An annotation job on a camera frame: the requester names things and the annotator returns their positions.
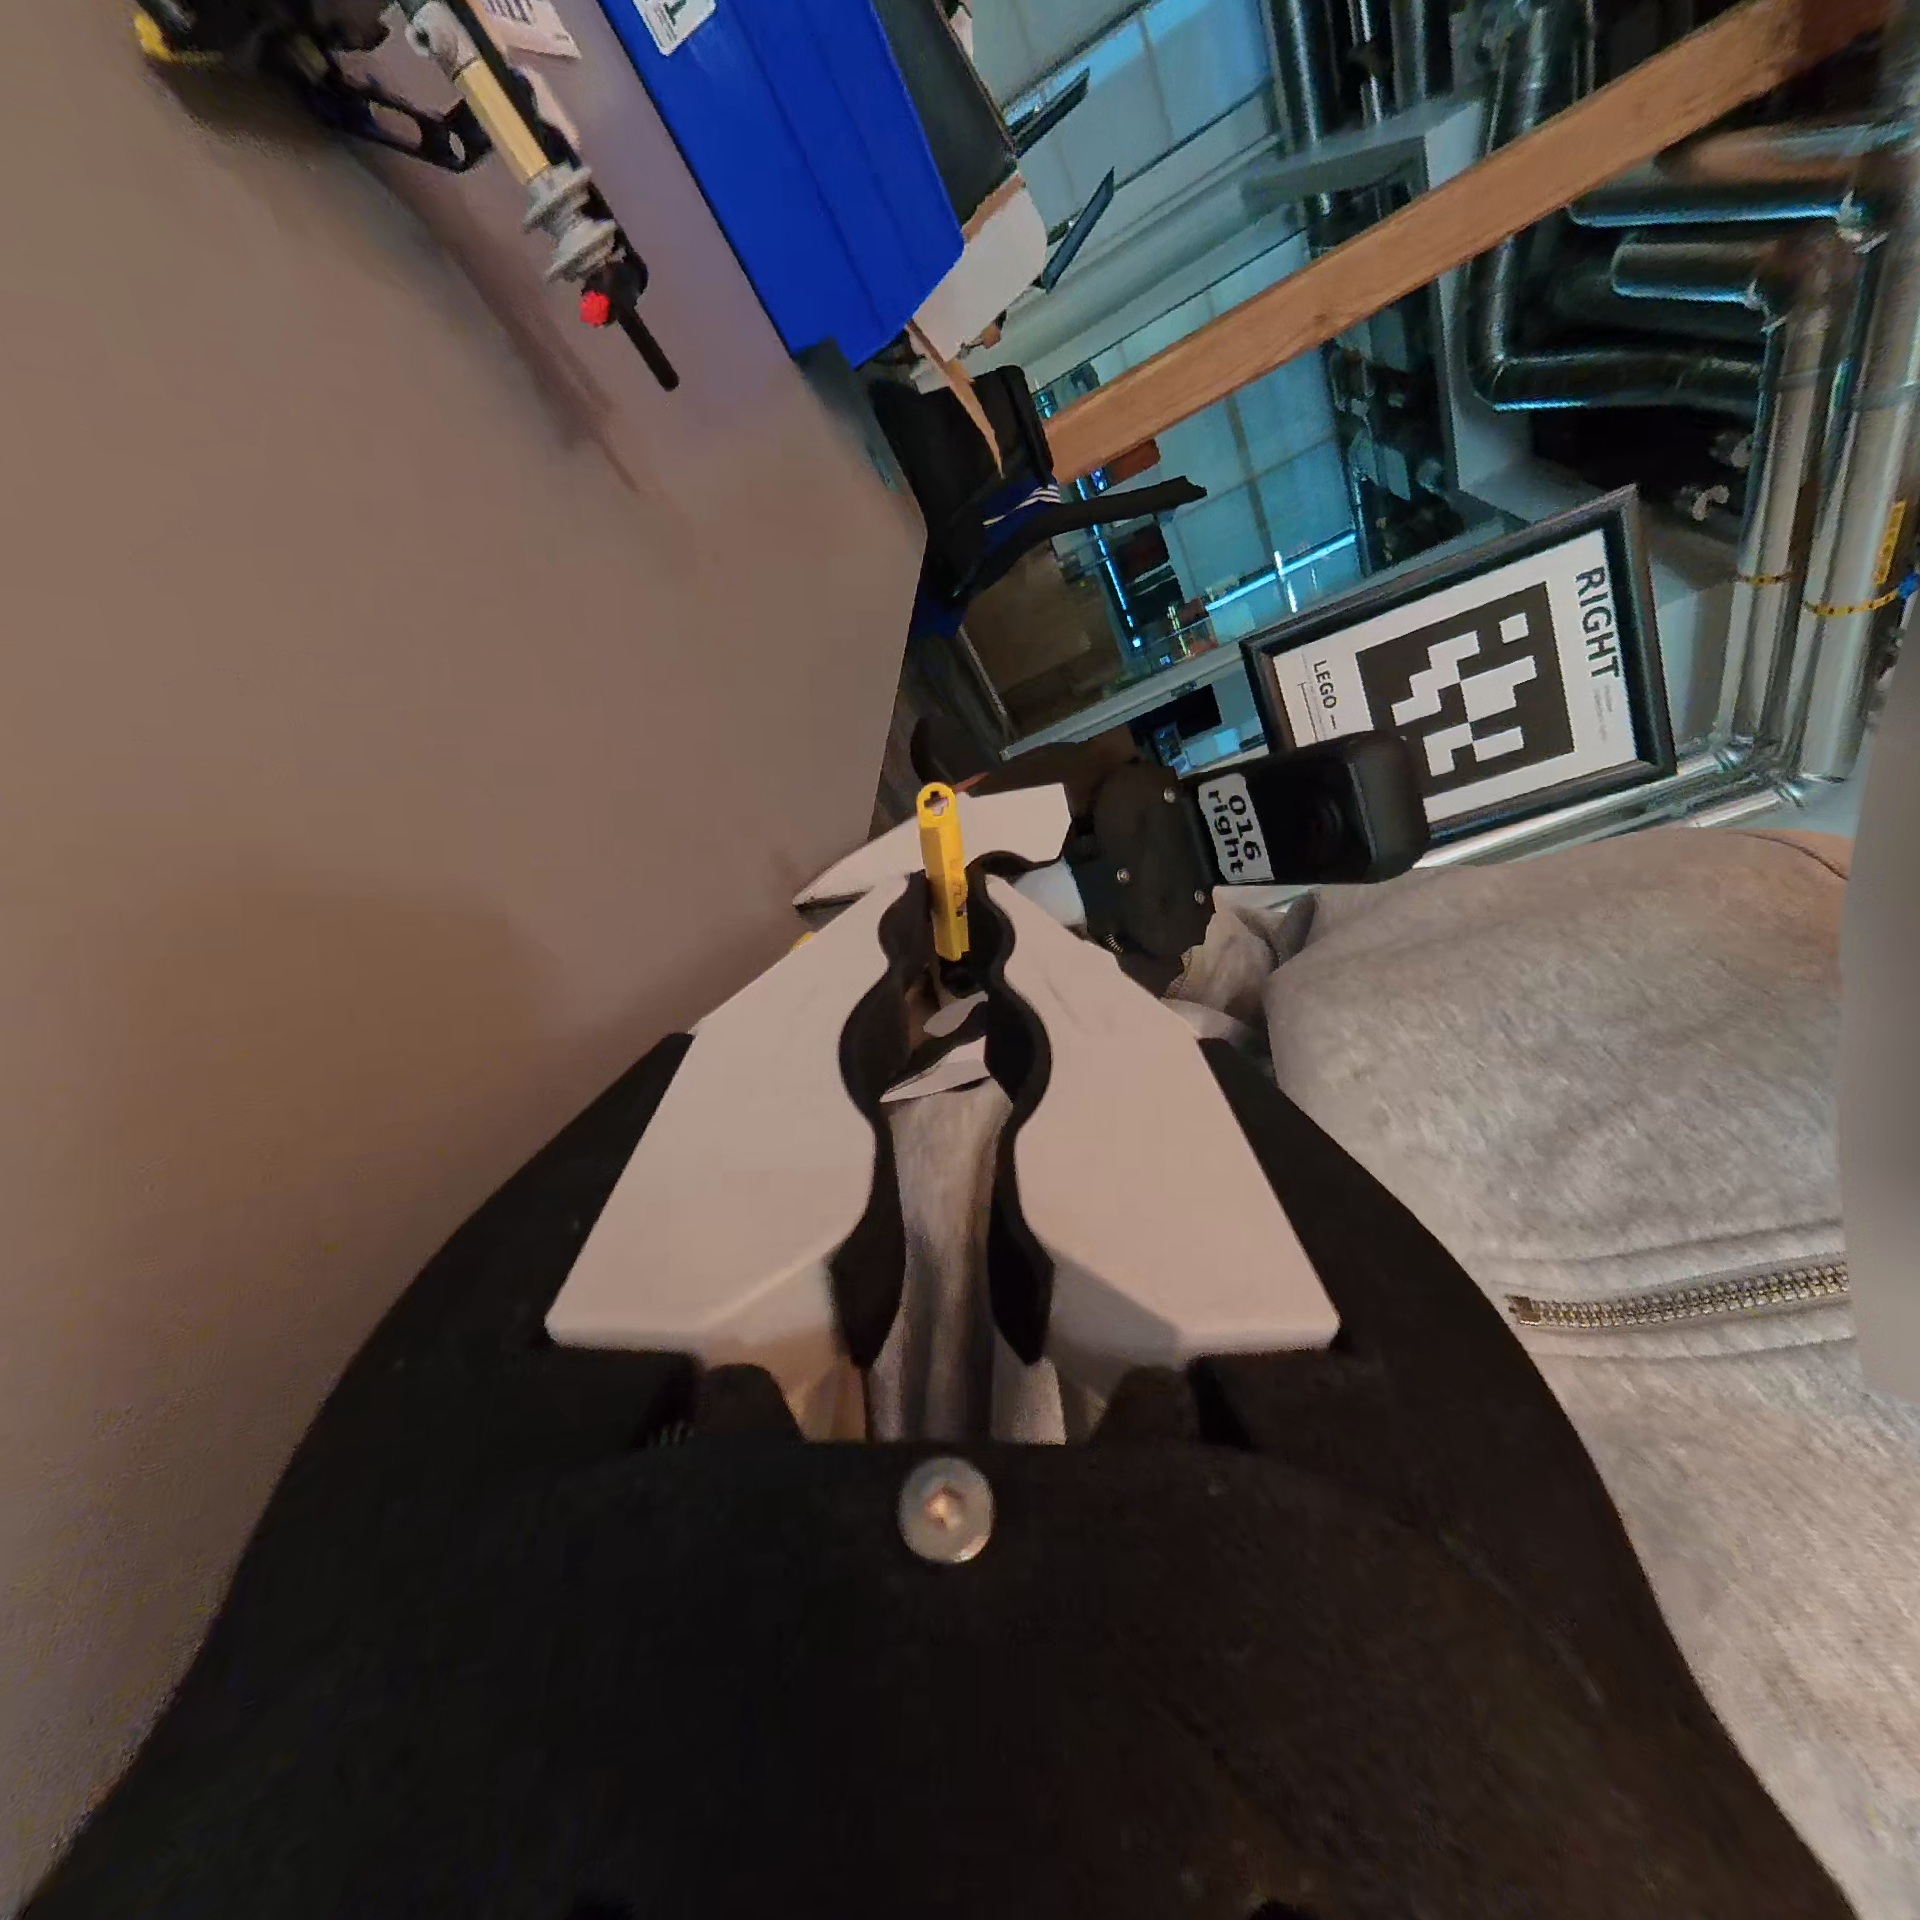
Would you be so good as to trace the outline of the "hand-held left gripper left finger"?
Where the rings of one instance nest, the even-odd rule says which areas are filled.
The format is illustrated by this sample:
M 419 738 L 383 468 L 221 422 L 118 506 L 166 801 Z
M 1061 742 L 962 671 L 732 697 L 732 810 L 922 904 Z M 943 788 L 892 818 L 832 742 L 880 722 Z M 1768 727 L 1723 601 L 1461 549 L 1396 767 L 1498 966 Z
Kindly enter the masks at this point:
M 546 1309 L 561 1349 L 764 1368 L 802 1436 L 855 1436 L 907 1287 L 884 1094 L 925 973 L 925 879 L 896 878 L 689 1035 Z

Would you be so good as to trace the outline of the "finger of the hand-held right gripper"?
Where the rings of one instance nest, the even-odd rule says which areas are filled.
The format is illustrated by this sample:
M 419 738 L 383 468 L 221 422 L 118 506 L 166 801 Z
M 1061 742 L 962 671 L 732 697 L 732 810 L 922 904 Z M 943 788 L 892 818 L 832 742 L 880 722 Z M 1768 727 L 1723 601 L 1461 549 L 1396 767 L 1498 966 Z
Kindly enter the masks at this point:
M 1005 858 L 1014 863 L 1052 863 L 1068 840 L 1068 794 L 1064 786 L 1009 788 L 1009 794 L 955 794 L 962 863 Z M 918 818 L 880 830 L 866 846 L 836 860 L 826 871 L 793 895 L 793 909 L 844 909 L 873 888 L 889 888 L 901 878 L 922 871 Z
M 1061 928 L 1085 923 L 1085 897 L 1068 860 L 1029 863 L 1014 850 L 979 858 L 979 871 L 1005 879 Z

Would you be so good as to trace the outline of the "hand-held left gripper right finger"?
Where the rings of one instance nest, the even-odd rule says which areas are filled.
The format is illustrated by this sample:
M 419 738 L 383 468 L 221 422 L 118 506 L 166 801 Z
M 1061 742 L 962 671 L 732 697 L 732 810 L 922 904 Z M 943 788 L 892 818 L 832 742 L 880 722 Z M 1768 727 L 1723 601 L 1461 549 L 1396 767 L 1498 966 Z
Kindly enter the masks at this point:
M 971 870 L 991 1156 L 991 1434 L 1090 1436 L 1139 1368 L 1323 1354 L 1339 1309 L 1195 1026 Z

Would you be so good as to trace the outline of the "yellow lego beam piece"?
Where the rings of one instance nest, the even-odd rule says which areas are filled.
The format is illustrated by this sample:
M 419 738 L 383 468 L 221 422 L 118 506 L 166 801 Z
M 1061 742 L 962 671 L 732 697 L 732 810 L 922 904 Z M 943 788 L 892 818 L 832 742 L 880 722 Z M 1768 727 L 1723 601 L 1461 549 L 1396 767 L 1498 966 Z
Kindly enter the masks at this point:
M 967 860 L 962 837 L 962 794 L 947 780 L 925 780 L 916 801 L 930 940 L 943 966 L 967 959 Z

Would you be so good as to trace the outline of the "partly built lego model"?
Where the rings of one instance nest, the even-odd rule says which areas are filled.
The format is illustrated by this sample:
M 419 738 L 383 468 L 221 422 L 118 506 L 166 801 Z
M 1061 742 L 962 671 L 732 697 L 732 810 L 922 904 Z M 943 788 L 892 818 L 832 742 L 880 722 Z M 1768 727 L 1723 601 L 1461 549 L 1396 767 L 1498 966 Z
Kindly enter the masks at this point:
M 575 292 L 587 331 L 620 331 L 662 394 L 681 373 L 643 319 L 646 262 L 617 227 L 580 148 L 537 104 L 476 3 L 463 0 L 143 0 L 135 33 L 154 62 L 243 72 L 276 82 L 325 129 L 467 174 L 499 164 L 521 188 L 521 229 L 546 242 L 546 280 Z M 390 44 L 425 59 L 454 93 L 422 110 L 373 79 Z

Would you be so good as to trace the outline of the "black backpack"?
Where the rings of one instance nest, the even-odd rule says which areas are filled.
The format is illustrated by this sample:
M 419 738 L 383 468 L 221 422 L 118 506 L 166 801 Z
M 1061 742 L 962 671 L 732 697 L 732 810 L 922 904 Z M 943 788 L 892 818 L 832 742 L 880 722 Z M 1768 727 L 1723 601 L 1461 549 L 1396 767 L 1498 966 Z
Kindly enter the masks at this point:
M 868 407 L 925 525 L 910 640 L 955 640 L 967 605 L 1055 538 L 1205 495 L 1184 478 L 1095 495 L 1061 486 L 1019 366 L 993 366 L 967 394 L 873 380 Z

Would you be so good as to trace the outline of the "framed black-and-white marker sign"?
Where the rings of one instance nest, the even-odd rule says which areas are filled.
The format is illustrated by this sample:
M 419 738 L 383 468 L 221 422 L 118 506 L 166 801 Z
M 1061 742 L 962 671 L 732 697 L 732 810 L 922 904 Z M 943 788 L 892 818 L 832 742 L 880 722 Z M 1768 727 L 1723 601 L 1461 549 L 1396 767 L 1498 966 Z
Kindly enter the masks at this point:
M 1678 775 L 1635 486 L 1375 577 L 1240 655 L 1268 748 L 1411 752 L 1432 850 Z

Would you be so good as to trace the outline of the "person in grey hoodie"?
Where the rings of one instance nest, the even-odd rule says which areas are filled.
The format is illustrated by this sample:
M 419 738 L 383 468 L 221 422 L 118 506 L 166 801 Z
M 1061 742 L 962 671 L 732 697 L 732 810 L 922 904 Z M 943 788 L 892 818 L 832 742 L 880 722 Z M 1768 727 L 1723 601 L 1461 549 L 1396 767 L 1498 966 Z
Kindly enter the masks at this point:
M 1857 1916 L 1917 1916 L 1920 1440 L 1847 1298 L 1847 860 L 1663 827 L 1220 903 L 1169 1002 L 1502 1309 L 1766 1791 Z

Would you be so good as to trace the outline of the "white wooden panel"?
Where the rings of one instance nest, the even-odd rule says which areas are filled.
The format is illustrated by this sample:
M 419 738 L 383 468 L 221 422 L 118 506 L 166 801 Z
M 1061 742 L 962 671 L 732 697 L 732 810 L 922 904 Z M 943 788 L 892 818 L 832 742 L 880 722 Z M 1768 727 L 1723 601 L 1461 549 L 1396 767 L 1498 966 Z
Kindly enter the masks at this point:
M 962 258 L 910 319 L 910 341 L 933 364 L 955 364 L 1043 275 L 1047 227 L 1009 172 L 962 227 Z

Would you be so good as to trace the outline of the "wooden beam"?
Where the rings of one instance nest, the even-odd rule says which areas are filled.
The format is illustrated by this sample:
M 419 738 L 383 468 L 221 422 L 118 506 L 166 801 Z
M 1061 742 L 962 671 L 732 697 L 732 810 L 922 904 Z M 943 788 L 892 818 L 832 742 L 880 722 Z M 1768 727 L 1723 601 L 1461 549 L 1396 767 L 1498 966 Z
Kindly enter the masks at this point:
M 1082 480 L 1112 468 L 1131 448 L 1885 31 L 1890 18 L 1885 0 L 1750 0 L 1719 13 L 1625 79 L 1064 407 L 1047 422 L 1055 478 Z

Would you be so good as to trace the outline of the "blue plastic bin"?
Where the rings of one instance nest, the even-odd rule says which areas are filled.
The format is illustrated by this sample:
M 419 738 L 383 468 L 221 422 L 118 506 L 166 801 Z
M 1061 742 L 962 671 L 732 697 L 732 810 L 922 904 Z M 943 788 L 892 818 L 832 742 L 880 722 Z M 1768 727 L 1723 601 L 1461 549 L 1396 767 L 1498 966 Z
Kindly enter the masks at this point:
M 793 355 L 892 346 L 963 232 L 868 0 L 603 3 Z

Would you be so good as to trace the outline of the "silver ventilation ducts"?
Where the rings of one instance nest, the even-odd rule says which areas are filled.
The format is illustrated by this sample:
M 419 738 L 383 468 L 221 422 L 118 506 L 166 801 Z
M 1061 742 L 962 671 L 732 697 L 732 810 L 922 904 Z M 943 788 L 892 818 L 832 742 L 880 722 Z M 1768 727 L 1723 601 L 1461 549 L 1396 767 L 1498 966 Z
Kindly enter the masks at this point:
M 1596 33 L 1494 7 L 1481 159 L 1596 96 Z M 1869 110 L 1717 122 L 1450 275 L 1417 361 L 1445 402 L 1750 442 L 1711 738 L 1845 780 L 1917 565 L 1917 3 Z

